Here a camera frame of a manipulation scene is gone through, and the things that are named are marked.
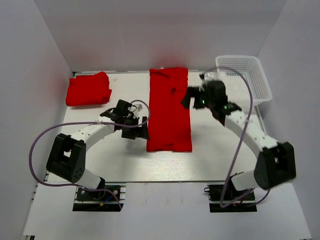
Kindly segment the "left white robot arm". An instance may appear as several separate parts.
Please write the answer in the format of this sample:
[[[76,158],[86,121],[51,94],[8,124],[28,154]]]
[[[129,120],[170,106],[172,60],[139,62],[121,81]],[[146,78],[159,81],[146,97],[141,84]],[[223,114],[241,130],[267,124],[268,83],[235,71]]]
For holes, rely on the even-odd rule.
[[[87,151],[103,138],[122,131],[121,137],[134,140],[148,140],[148,120],[151,111],[147,107],[148,116],[139,117],[142,105],[134,105],[137,101],[119,100],[116,107],[102,112],[94,122],[86,122],[85,128],[72,134],[58,134],[53,142],[46,170],[78,187],[89,190],[102,189],[105,180],[86,169]]]

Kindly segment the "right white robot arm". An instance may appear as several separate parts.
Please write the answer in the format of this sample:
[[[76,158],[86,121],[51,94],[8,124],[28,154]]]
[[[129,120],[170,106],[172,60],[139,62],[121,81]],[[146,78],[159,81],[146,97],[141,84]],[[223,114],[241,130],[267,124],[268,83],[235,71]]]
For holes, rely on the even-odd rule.
[[[181,101],[185,109],[189,108],[191,99],[194,109],[210,109],[212,116],[240,137],[256,157],[253,170],[231,177],[236,191],[269,190],[296,178],[294,147],[289,142],[278,142],[249,122],[248,115],[228,100],[222,81],[206,80],[201,86],[189,86]]]

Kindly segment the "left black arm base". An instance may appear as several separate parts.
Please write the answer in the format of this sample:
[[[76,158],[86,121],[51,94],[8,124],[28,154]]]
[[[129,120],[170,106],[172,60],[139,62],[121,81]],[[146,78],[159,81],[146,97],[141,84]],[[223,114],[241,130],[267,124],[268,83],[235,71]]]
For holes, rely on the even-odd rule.
[[[121,207],[125,203],[126,185],[106,184],[105,188],[111,191],[120,202]],[[82,188],[77,188],[74,202],[73,212],[120,212],[121,208],[118,205],[115,197],[108,191],[86,191]]]

